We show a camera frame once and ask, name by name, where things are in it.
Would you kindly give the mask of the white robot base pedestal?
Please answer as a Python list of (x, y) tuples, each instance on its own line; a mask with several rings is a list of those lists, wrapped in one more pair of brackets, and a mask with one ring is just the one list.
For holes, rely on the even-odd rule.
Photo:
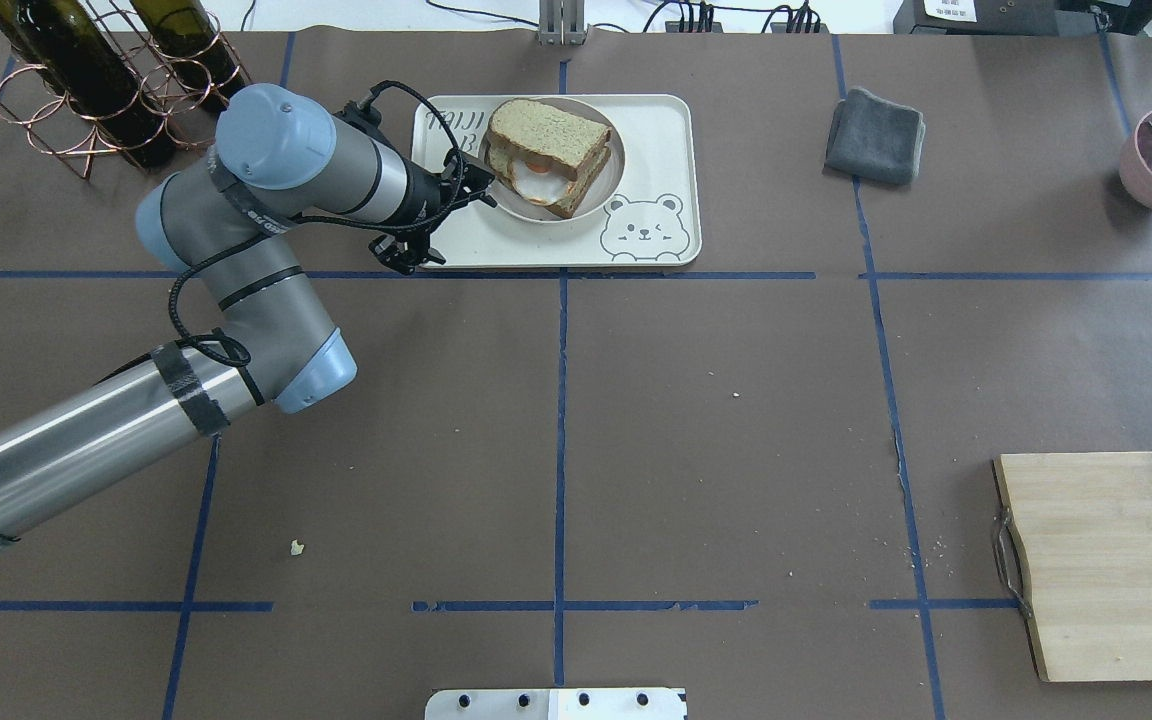
[(667, 687), (444, 689), (425, 719), (687, 719), (684, 689)]

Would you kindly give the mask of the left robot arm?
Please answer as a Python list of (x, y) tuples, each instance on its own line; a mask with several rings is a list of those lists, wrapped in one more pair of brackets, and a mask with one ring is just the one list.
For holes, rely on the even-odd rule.
[(420, 168), (379, 124), (371, 97), (338, 113), (278, 85), (232, 97), (204, 158), (134, 214), (142, 245), (177, 273), (177, 338), (0, 432), (0, 553), (256, 407), (300, 414), (353, 382), (356, 361), (285, 234), (374, 232), (376, 260), (410, 275), (444, 264), (433, 232), (490, 202), (494, 181), (457, 143), (442, 170)]

